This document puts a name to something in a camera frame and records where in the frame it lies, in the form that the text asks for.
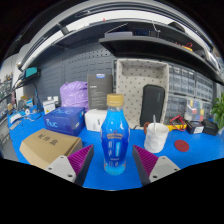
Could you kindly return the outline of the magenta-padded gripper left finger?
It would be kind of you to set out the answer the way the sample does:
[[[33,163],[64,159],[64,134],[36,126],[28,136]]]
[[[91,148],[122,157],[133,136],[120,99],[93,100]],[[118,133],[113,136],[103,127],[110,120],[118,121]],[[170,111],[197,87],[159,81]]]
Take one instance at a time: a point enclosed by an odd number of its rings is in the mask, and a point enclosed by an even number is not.
[[[60,155],[45,170],[69,182],[82,186],[94,155],[94,146],[84,147],[69,156]]]

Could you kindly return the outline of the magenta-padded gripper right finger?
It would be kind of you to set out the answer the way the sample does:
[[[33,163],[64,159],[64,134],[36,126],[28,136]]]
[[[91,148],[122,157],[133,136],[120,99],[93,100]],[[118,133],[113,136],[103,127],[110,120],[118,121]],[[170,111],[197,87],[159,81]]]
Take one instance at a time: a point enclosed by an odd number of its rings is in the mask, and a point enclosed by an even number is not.
[[[180,170],[168,157],[158,157],[137,145],[133,146],[132,155],[143,186]]]

